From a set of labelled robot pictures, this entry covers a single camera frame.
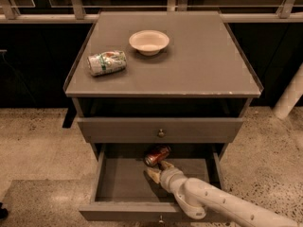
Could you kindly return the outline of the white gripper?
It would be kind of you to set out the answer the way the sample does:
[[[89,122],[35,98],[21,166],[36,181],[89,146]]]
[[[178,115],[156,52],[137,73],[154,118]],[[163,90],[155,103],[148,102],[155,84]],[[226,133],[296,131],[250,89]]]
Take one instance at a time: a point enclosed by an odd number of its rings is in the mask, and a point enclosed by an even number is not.
[[[159,163],[160,169],[148,167],[146,169],[149,177],[157,184],[160,184],[167,192],[176,194],[179,188],[187,180],[187,176],[173,164],[167,161]]]

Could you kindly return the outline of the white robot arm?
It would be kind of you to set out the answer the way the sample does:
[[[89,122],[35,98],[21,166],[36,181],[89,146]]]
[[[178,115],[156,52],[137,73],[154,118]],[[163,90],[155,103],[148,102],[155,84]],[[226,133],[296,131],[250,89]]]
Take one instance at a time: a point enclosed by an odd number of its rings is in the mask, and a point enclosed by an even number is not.
[[[167,161],[160,168],[148,167],[146,172],[155,183],[172,194],[184,213],[193,219],[203,219],[211,209],[236,222],[240,227],[303,227],[302,222],[278,215],[252,202],[197,178],[188,178]]]

